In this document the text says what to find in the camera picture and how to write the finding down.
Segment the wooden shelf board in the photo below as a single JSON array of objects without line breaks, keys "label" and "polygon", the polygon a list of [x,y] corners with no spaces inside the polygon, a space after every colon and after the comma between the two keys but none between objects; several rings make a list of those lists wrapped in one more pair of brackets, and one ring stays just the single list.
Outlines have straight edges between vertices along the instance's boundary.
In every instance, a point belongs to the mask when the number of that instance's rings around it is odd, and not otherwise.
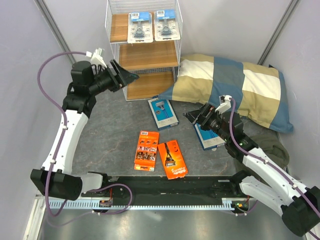
[{"label": "wooden shelf board", "polygon": [[127,86],[128,100],[152,98],[174,84],[172,71],[144,73],[139,76],[139,79]]},{"label": "wooden shelf board", "polygon": [[178,66],[174,41],[120,45],[119,64],[128,71]]},{"label": "wooden shelf board", "polygon": [[[128,13],[112,15],[110,42],[111,43],[126,43],[128,41]],[[153,39],[155,39],[155,27],[152,21]]]}]

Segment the clear plastic packaging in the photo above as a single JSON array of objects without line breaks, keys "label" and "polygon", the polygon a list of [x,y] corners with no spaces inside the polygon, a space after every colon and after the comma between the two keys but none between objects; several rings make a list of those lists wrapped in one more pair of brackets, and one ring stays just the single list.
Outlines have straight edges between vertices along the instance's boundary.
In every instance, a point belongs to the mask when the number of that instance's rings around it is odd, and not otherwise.
[{"label": "clear plastic packaging", "polygon": [[156,41],[179,40],[180,32],[174,9],[154,12],[154,34]]},{"label": "clear plastic packaging", "polygon": [[128,43],[152,43],[152,15],[150,12],[131,12],[128,17]]}]

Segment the pillow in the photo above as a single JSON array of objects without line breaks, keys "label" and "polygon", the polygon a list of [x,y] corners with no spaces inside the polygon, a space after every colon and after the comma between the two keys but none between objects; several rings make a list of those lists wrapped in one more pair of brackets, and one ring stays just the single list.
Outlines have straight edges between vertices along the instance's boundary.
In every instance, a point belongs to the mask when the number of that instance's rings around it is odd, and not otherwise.
[{"label": "pillow", "polygon": [[202,54],[181,58],[177,81],[160,99],[219,106],[219,96],[231,95],[235,109],[257,124],[290,133],[285,79],[273,67]]}]

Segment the orange box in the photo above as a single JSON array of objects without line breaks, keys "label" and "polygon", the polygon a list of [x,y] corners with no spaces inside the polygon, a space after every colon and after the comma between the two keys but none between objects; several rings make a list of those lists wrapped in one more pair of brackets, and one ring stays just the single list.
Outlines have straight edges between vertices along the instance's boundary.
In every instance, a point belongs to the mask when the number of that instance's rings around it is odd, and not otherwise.
[{"label": "orange box", "polygon": [[169,180],[183,178],[188,173],[177,140],[161,143],[158,149],[165,174]]},{"label": "orange box", "polygon": [[155,170],[158,141],[158,132],[140,132],[134,157],[134,169],[149,172],[153,172]]}]

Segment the gray wall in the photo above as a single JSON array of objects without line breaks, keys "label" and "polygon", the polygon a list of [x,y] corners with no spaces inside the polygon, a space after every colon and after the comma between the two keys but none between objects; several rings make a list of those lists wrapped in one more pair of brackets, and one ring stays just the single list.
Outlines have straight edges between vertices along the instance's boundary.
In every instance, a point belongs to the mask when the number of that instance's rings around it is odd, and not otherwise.
[{"label": "gray wall", "polygon": [[[41,167],[60,119],[38,90],[37,71],[62,50],[33,0],[0,1],[0,30],[0,232],[20,240],[36,194],[30,173]],[[60,103],[70,67],[61,57],[43,72],[45,89]]]},{"label": "gray wall", "polygon": [[[107,0],[44,0],[70,48],[106,49]],[[290,0],[180,0],[182,54],[258,62]]]},{"label": "gray wall", "polygon": [[289,169],[320,187],[320,1],[301,1],[266,64],[283,72],[293,134],[281,134]]}]

